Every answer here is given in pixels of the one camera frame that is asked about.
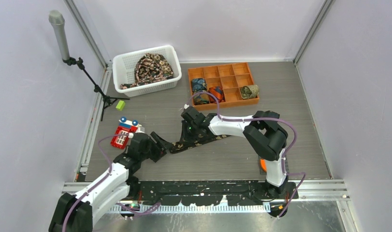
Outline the black gold floral tie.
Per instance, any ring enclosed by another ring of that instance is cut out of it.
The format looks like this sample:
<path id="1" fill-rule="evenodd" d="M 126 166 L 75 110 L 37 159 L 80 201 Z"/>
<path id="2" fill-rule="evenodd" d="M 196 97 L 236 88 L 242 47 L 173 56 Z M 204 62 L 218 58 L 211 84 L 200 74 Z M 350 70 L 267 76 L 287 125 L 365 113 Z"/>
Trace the black gold floral tie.
<path id="1" fill-rule="evenodd" d="M 202 146 L 204 144 L 228 138 L 230 135 L 206 135 L 197 138 L 186 138 L 184 135 L 181 136 L 178 142 L 173 142 L 169 148 L 171 154 L 177 154 L 191 148 Z"/>

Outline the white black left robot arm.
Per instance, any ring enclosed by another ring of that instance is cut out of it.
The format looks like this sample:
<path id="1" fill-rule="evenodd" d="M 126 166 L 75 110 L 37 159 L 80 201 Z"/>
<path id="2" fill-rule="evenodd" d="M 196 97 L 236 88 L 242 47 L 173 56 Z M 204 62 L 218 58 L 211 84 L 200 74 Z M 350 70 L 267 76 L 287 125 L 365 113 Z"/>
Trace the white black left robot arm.
<path id="1" fill-rule="evenodd" d="M 125 150 L 109 167 L 84 189 L 64 193 L 58 200 L 48 230 L 50 232 L 91 232 L 98 220 L 116 203 L 140 195 L 140 183 L 134 173 L 144 160 L 160 160 L 172 144 L 155 132 L 134 133 Z"/>

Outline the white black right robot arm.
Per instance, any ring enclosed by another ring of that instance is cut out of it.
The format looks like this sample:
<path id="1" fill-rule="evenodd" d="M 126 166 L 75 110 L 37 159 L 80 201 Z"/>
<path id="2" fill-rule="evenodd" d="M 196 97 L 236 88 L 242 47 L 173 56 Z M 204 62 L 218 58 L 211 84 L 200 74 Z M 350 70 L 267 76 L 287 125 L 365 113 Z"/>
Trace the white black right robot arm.
<path id="1" fill-rule="evenodd" d="M 257 111 L 250 116 L 204 115 L 192 106 L 181 113 L 190 133 L 205 135 L 230 135 L 246 138 L 266 167 L 265 187 L 272 198 L 286 192 L 288 177 L 285 168 L 285 151 L 288 133 L 280 126 L 279 114 Z"/>

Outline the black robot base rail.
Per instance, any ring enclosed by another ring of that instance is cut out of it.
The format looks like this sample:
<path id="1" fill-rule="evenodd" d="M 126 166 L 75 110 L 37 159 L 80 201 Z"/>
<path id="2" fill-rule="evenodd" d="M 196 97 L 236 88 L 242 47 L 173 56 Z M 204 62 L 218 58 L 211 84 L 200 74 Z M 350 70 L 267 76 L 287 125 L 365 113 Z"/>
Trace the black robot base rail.
<path id="1" fill-rule="evenodd" d="M 226 199 L 229 206 L 249 206 L 298 199 L 298 194 L 293 194 L 295 190 L 294 182 L 288 182 L 284 190 L 277 193 L 269 184 L 258 180 L 140 181 L 133 185 L 125 199 L 162 206 L 217 206 Z"/>

